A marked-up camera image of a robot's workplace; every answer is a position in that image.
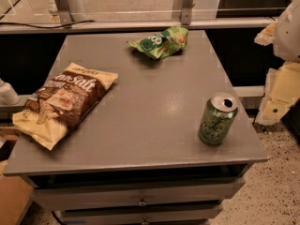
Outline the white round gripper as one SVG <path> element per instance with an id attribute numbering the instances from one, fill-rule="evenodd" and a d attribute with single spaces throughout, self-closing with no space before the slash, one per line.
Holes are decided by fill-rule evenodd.
<path id="1" fill-rule="evenodd" d="M 273 43 L 275 56 L 292 61 L 279 69 L 270 68 L 266 75 L 264 97 L 255 121 L 272 126 L 300 99 L 300 0 L 292 0 L 277 23 L 267 25 L 254 42 L 262 46 Z"/>

